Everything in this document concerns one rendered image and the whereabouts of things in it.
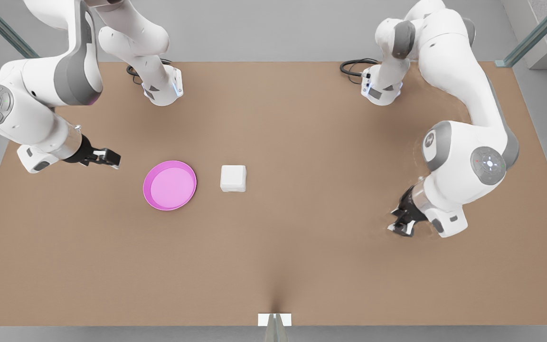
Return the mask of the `white closed box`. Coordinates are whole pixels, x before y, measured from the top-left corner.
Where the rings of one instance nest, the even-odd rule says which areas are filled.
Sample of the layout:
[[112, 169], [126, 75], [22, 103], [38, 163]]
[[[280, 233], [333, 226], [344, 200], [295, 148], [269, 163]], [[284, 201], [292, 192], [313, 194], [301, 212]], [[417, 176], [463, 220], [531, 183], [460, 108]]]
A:
[[247, 169], [245, 165], [222, 165], [220, 188], [223, 192], [245, 192]]

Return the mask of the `pink round plate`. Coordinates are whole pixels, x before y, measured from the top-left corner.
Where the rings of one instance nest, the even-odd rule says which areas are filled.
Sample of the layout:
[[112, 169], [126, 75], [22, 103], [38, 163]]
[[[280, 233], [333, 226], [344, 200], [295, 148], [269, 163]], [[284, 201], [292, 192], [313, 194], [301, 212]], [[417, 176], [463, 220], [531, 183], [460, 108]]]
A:
[[143, 182], [147, 203], [162, 211], [176, 210], [187, 204], [196, 192], [195, 171], [182, 161], [165, 161], [153, 167]]

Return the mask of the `silver frame post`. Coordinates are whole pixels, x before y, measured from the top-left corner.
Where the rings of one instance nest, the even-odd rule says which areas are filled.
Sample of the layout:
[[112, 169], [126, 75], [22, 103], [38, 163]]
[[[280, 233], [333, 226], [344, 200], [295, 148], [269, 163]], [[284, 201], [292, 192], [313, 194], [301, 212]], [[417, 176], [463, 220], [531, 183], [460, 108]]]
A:
[[39, 54], [31, 48], [17, 32], [0, 17], [0, 36], [3, 37], [24, 58], [39, 58]]
[[259, 313], [259, 327], [266, 327], [264, 342], [289, 342], [286, 327], [292, 325], [291, 313]]
[[547, 69], [547, 0], [500, 0], [518, 45], [497, 67], [513, 67], [524, 60], [530, 69]]

